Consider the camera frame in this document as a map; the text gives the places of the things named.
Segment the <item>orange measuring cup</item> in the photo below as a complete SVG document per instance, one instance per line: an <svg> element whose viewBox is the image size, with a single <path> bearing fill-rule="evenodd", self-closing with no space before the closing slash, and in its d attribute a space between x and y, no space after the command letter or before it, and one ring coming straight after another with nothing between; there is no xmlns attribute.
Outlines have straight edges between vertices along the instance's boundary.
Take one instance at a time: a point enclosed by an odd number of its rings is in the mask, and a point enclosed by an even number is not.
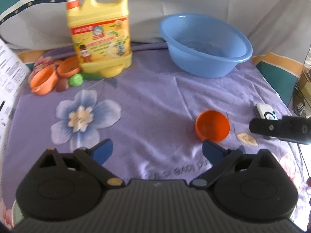
<svg viewBox="0 0 311 233"><path fill-rule="evenodd" d="M79 60L76 56L69 57L64 61L56 61L56 72L60 77L70 78L81 71Z"/></svg>
<svg viewBox="0 0 311 233"><path fill-rule="evenodd" d="M36 95L46 95L53 90L57 82L58 76L54 67L45 67L31 79L31 92Z"/></svg>

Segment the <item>brown toy ball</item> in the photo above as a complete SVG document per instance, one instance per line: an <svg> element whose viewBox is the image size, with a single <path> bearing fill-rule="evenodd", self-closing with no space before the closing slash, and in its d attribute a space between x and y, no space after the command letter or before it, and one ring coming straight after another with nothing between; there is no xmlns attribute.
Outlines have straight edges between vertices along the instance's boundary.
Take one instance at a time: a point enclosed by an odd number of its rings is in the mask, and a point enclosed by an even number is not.
<svg viewBox="0 0 311 233"><path fill-rule="evenodd" d="M69 80L67 78L60 78L55 86L55 91L63 92L68 90L70 87Z"/></svg>

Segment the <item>large blue plastic basin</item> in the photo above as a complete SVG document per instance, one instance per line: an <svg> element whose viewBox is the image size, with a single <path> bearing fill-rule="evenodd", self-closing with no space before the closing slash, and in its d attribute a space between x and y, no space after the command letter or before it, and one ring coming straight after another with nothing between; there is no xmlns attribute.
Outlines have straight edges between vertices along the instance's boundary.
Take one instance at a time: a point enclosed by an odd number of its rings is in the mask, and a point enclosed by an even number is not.
<svg viewBox="0 0 311 233"><path fill-rule="evenodd" d="M241 31L206 15L170 15L161 21L159 33L172 61L198 77L224 77L253 53L252 44Z"/></svg>

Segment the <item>yellow detergent bottle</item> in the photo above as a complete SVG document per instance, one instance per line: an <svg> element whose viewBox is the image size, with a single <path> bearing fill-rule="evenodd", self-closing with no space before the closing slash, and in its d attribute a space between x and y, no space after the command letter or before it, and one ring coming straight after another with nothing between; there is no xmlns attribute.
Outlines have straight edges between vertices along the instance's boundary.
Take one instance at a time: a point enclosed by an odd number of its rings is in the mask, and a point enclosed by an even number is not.
<svg viewBox="0 0 311 233"><path fill-rule="evenodd" d="M131 66L128 0L67 0L66 19L83 72Z"/></svg>

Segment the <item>green toy ball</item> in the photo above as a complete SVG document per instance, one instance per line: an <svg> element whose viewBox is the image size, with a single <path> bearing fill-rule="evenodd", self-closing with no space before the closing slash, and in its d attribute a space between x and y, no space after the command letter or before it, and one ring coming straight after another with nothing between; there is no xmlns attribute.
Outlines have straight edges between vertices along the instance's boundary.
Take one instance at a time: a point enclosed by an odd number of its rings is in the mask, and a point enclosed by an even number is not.
<svg viewBox="0 0 311 233"><path fill-rule="evenodd" d="M75 74L69 79L70 86L81 86L84 82L83 76L81 74Z"/></svg>

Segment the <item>green toy cucumber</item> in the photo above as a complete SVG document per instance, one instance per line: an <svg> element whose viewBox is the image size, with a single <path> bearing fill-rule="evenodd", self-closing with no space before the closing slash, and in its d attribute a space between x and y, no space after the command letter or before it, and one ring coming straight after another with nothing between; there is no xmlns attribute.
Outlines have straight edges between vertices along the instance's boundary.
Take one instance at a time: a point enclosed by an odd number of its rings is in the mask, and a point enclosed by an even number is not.
<svg viewBox="0 0 311 233"><path fill-rule="evenodd" d="M84 81L100 81L104 79L101 74L97 73L80 73Z"/></svg>

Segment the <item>orange measuring cup rear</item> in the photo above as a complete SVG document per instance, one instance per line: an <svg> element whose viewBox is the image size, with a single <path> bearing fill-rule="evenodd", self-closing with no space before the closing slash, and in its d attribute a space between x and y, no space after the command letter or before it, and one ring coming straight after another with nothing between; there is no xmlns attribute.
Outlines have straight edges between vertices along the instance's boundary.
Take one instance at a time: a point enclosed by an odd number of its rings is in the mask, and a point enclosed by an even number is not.
<svg viewBox="0 0 311 233"><path fill-rule="evenodd" d="M69 57L64 61L56 61L56 72L60 77L70 78L81 71L79 60L76 56Z"/></svg>

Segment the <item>small orange bowl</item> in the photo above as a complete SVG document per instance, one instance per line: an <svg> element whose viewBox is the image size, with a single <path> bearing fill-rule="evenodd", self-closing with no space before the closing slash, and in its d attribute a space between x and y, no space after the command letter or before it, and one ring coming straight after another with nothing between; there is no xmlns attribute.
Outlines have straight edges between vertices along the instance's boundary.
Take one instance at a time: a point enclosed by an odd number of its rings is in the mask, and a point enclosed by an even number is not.
<svg viewBox="0 0 311 233"><path fill-rule="evenodd" d="M228 118L219 111L206 110L201 112L195 121L195 132L197 137L212 142L221 142L230 133L230 122Z"/></svg>

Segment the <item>orange measuring cup front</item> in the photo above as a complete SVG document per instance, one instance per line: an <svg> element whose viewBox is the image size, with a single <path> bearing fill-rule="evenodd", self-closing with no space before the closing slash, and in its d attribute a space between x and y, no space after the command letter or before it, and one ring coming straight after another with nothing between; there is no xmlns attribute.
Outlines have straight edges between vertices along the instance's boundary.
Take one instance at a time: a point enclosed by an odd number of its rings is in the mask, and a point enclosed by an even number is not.
<svg viewBox="0 0 311 233"><path fill-rule="evenodd" d="M31 79L31 92L36 95L46 95L53 90L57 82L58 76L54 67L45 67Z"/></svg>

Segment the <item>white printed instruction sheet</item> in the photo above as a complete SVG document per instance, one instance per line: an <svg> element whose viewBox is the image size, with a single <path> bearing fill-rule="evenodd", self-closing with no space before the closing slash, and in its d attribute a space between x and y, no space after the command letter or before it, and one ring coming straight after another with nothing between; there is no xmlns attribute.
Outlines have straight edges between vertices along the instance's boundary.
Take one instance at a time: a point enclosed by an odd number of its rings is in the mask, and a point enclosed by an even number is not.
<svg viewBox="0 0 311 233"><path fill-rule="evenodd" d="M1 149L10 131L21 89L30 74L30 69L1 41Z"/></svg>

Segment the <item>white small device box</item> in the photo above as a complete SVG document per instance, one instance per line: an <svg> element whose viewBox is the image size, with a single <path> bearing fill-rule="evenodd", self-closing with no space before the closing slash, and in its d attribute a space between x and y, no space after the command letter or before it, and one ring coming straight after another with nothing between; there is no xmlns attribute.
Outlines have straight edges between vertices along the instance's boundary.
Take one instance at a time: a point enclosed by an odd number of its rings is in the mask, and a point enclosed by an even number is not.
<svg viewBox="0 0 311 233"><path fill-rule="evenodd" d="M258 118L267 120L278 120L276 112L273 110L272 106L264 103L258 103L255 106L255 113Z"/></svg>

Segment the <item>yellow toy lemon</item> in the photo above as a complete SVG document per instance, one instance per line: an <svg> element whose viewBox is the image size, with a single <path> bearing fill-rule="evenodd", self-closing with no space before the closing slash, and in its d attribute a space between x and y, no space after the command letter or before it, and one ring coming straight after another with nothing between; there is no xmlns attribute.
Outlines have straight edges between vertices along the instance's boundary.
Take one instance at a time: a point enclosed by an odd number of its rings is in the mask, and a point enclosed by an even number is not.
<svg viewBox="0 0 311 233"><path fill-rule="evenodd" d="M105 78L112 78L116 77L123 71L123 66L113 66L113 67L107 67L103 70L100 70L100 74Z"/></svg>

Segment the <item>purple floral tablecloth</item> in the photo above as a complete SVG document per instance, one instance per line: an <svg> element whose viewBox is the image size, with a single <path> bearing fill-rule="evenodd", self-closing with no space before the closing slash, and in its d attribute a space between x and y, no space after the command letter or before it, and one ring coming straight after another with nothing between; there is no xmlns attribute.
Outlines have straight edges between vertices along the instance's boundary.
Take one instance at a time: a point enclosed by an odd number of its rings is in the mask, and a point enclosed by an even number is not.
<svg viewBox="0 0 311 233"><path fill-rule="evenodd" d="M269 149L279 160L299 193L292 220L306 229L310 189L299 146L249 132L258 103L272 106L278 117L290 114L251 62L222 78L200 78L180 70L162 44L135 46L131 67L114 78L44 96L24 86L4 149L1 222L12 228L17 186L49 147L68 153L110 138L113 152L104 166L124 180L195 178L210 167L195 119L202 111L217 110L230 121L224 148Z"/></svg>

